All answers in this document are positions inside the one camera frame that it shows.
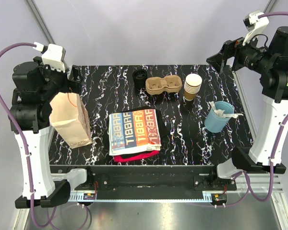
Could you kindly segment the paper takeout bag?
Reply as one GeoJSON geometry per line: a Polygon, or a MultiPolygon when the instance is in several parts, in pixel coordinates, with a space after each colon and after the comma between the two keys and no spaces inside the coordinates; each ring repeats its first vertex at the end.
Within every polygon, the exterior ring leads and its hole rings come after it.
{"type": "Polygon", "coordinates": [[[50,102],[49,120],[72,149],[92,143],[88,111],[77,93],[58,93],[50,102]]]}

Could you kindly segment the cardboard cup carrier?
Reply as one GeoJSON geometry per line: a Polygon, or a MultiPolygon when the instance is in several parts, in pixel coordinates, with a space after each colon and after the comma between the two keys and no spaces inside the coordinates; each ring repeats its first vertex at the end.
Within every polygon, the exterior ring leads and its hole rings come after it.
{"type": "Polygon", "coordinates": [[[145,81],[146,91],[150,95],[159,95],[163,92],[178,92],[182,88],[182,81],[178,75],[151,77],[145,81]]]}

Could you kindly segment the red cloth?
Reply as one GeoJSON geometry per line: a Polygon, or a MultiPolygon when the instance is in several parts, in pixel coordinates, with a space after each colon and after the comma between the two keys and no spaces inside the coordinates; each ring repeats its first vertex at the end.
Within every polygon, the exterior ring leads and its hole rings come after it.
{"type": "Polygon", "coordinates": [[[115,162],[129,162],[129,161],[136,161],[136,160],[142,160],[146,159],[155,155],[159,154],[159,150],[153,150],[153,151],[145,151],[145,152],[139,152],[134,154],[122,154],[118,156],[114,156],[115,162]]]}

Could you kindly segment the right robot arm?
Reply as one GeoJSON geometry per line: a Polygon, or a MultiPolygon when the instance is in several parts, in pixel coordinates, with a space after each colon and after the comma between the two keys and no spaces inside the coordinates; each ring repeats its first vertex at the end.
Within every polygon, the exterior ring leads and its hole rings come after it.
{"type": "Polygon", "coordinates": [[[288,26],[279,27],[268,47],[257,48],[255,37],[243,45],[242,38],[226,41],[221,50],[207,58],[218,73],[222,73],[229,58],[234,58],[233,70],[243,67],[261,75],[263,116],[251,148],[235,147],[231,158],[217,165],[208,178],[209,186],[219,190],[225,179],[241,171],[284,174],[281,162],[283,144],[288,131],[288,26]]]}

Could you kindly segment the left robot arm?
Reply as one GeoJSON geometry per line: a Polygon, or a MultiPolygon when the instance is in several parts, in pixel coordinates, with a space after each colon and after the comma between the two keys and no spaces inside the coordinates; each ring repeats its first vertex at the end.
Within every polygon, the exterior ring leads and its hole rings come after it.
{"type": "Polygon", "coordinates": [[[82,76],[78,66],[71,71],[53,69],[41,57],[17,65],[12,80],[16,86],[10,108],[11,130],[17,140],[24,176],[22,195],[15,207],[56,207],[68,202],[70,193],[80,186],[94,185],[86,169],[71,169],[61,176],[52,176],[48,148],[51,100],[59,93],[79,92],[82,76]]]}

